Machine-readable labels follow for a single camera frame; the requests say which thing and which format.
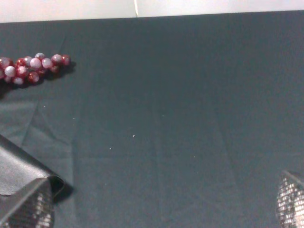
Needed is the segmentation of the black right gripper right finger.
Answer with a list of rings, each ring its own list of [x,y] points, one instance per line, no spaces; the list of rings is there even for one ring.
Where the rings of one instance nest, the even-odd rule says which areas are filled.
[[[282,228],[304,227],[304,177],[282,171],[276,198],[276,216]]]

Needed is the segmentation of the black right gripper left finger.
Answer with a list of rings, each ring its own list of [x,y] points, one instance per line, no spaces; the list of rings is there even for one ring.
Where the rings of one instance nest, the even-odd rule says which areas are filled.
[[[52,228],[54,205],[48,179],[35,179],[9,196],[0,197],[2,228]]]

